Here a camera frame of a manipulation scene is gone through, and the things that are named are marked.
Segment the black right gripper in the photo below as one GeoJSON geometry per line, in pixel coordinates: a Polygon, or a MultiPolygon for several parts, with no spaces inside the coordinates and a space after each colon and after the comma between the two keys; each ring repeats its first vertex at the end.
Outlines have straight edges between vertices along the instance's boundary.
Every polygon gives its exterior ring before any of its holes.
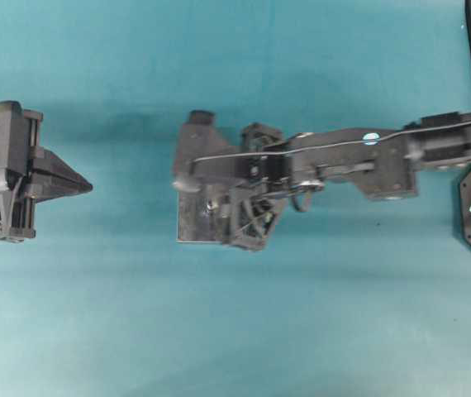
{"type": "Polygon", "coordinates": [[[0,241],[18,243],[36,236],[34,217],[36,199],[59,199],[86,194],[92,185],[53,151],[40,146],[40,124],[43,114],[22,109],[29,122],[29,152],[27,172],[11,184],[9,190],[0,191],[0,241]],[[58,177],[74,186],[29,184],[32,171],[58,177]]]}

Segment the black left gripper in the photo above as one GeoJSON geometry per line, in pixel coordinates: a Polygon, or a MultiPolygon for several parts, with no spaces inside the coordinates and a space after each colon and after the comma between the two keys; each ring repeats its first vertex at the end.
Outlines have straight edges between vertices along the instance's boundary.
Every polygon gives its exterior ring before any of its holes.
{"type": "Polygon", "coordinates": [[[283,133],[252,123],[241,133],[239,151],[221,160],[226,192],[218,216],[221,244],[261,251],[288,204],[289,160],[283,133]]]}

